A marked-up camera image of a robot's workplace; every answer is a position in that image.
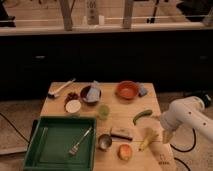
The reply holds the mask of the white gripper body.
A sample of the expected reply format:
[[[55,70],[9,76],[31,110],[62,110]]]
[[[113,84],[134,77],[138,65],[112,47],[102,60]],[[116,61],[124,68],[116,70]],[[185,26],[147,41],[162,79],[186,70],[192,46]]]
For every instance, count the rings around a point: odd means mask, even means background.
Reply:
[[[169,133],[173,133],[179,127],[179,121],[173,115],[167,113],[160,116],[160,124]]]

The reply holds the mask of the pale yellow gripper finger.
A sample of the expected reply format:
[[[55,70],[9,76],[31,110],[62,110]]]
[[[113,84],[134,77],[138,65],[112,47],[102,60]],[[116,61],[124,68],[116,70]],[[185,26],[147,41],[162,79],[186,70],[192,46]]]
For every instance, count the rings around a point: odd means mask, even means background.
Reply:
[[[162,142],[164,144],[167,144],[170,142],[170,140],[172,139],[173,137],[173,132],[170,132],[170,131],[167,131],[167,130],[164,130],[162,132]]]

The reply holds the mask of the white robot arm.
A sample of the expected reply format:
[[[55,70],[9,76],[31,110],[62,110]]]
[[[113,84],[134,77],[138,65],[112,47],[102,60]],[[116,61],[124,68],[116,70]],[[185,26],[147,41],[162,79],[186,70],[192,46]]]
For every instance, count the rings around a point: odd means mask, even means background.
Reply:
[[[176,99],[160,115],[160,124],[166,131],[174,132],[185,123],[213,142],[213,119],[205,116],[204,110],[205,103],[197,96]]]

